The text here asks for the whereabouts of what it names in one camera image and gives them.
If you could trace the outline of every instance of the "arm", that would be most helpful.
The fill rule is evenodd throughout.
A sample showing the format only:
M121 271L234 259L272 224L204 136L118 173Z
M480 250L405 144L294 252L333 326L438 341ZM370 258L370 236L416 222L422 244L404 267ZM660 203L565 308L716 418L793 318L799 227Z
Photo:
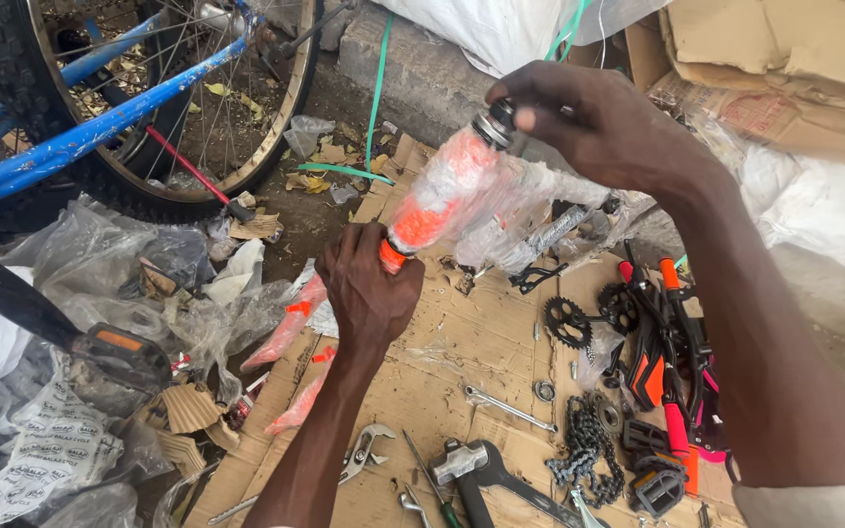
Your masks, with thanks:
M391 275L380 268L380 223L350 223L329 241L315 269L341 335L328 378L311 413L243 523L245 528L328 526L360 402L387 348L403 333L423 290L424 265L407 260Z
M845 484L845 386L817 352L725 167L615 71L535 62L501 79L487 101L499 97L514 98L516 126L579 174L648 193L673 218L699 283L745 486Z

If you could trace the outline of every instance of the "hand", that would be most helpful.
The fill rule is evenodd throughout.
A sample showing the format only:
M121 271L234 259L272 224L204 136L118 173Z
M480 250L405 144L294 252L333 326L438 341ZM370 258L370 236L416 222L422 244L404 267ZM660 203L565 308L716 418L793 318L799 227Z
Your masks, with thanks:
M416 259L407 259L395 275L384 271L378 248L386 234L387 228L377 222L349 223L325 244L315 263L334 308L342 344L374 350L376 356L370 359L376 361L375 372L387 346L409 324L425 272Z
M660 199L707 180L733 180L710 150L616 70L538 60L488 90L488 103L499 98L515 102L518 130L554 147L579 174L605 186Z

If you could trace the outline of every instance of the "bicycle frame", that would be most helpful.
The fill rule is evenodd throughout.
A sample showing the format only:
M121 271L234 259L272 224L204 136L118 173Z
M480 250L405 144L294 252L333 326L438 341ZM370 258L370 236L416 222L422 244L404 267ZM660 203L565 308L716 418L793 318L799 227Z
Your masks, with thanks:
M200 81L207 73L239 57L246 50L246 40L251 34L251 27L259 22L259 18L251 15L242 0L237 0L236 5L247 21L246 32L227 47L93 119L0 162L0 199L30 187L67 167L110 141L117 132L134 124L143 115L154 111L164 102ZM72 87L87 78L114 57L141 42L149 32L160 26L160 22L161 13L158 13L111 43L64 66L61 75L65 83ZM14 123L5 117L5 108L0 104L0 137L14 126Z

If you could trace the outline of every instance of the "sprocket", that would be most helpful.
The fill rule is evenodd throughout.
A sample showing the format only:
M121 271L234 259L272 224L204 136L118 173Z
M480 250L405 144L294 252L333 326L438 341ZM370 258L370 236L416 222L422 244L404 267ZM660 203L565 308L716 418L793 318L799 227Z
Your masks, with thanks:
M611 317L611 326L621 335L628 335L638 330L640 311L634 297L628 291L628 285L608 283L598 296L599 312Z
M592 351L593 326L569 299L553 297L546 302L546 328L567 346L586 353Z

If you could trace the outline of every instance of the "red rod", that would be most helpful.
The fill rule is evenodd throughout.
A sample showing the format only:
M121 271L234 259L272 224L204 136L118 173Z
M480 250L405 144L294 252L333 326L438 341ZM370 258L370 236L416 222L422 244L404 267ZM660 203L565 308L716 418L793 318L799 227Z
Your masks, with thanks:
M181 163L181 166L188 169L188 172L190 172L192 174L192 176L196 177L197 180L200 181L201 184L204 185L205 188L207 188L208 191L210 191L213 195L215 195L218 200L221 200L224 204L230 203L230 199L227 198L227 196L224 193L221 193L221 190L218 189L217 186L214 185L214 183L212 181L210 181L210 179L207 178L207 176L204 176L204 174L201 171L197 170L197 167L195 167L191 162L189 162L188 158L185 158L184 156L182 156L181 153L178 152L175 149L175 147L172 147L172 144L168 143L168 141L166 141L165 138L162 137L162 135L160 133L158 133L158 131L155 130L155 128L152 125L146 126L146 132L148 132L148 135L155 138L156 141L161 143L161 145L163 147L165 147L165 150L169 154L171 154L172 156L175 156L175 159L178 160L179 163Z

